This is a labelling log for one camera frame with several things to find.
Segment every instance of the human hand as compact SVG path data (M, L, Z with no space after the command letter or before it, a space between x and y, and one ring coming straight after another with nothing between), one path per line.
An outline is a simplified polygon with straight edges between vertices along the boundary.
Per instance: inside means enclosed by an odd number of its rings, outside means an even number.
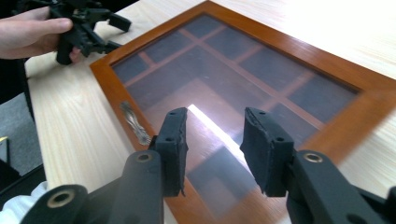
M55 51L59 34L69 31L73 22L67 18L48 20L50 9L41 7L0 20L0 58L28 58ZM72 62L79 50L70 52Z

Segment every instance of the finger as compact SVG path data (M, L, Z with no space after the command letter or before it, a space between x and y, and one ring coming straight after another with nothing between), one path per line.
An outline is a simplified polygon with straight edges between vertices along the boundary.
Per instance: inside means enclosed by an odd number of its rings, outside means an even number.
M50 17L49 7L40 7L23 12L13 17L5 18L5 21L44 21Z
M26 21L26 36L38 39L43 35L61 34L69 31L73 27L73 22L66 18L53 19L47 21Z
M19 48L14 49L0 49L0 58L29 58L49 53L56 50L58 42L59 35L44 35L37 42L25 47L20 46Z
M78 63L80 61L80 53L81 53L81 49L73 47L73 50L69 54L69 58L72 61L72 63Z

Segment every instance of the wooden tray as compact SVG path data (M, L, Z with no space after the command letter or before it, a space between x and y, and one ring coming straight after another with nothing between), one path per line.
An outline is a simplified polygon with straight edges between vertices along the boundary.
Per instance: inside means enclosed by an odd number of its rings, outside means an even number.
M293 137L341 161L396 105L396 82L212 2L182 13L91 65L122 127L128 102L150 136L185 106L187 197L167 199L179 223L274 223L248 171L246 106L269 111Z

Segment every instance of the wooden frame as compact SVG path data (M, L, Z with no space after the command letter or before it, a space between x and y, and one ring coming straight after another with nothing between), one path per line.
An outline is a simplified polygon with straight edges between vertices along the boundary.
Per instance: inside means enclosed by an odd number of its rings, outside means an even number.
M216 18L260 40L266 46L281 52L294 61L319 71L321 74L337 80L359 93L346 109L328 122L319 133L306 141L301 148L320 151L337 163L361 143L396 106L395 80L331 55L215 3L203 2L201 5L139 36L125 46L114 50L91 65L91 69L119 118L121 126L137 150L146 149L146 147L138 143L133 131L124 120L124 115L120 110L120 104L123 101L127 100L130 103L139 122L146 128L149 135L152 136L156 133L150 127L145 115L139 110L135 100L117 79L112 66L203 14ZM188 195L187 198L167 200L179 223L241 223L241 219L238 218L252 218L251 211L247 211L234 212L232 213L233 215L216 219L207 211L205 203L188 180L186 181L186 193ZM262 201L257 199L259 194L260 192L257 190L249 193L244 202L240 203L244 204L241 206L245 206L260 214L259 217L254 217L252 222L272 223L280 218L282 213L274 214L271 212L270 207L276 206L279 207L279 211L285 211L282 208L283 201L281 203L279 201L271 201L262 205ZM234 210L241 211L244 209L238 205Z

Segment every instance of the glass panel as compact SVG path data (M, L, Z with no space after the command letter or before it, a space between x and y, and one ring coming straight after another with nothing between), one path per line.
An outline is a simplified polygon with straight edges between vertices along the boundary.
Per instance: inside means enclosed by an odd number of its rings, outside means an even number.
M215 218L258 188L239 150L245 107L271 112L297 148L357 94L206 15L113 69L156 132L190 110L186 175Z

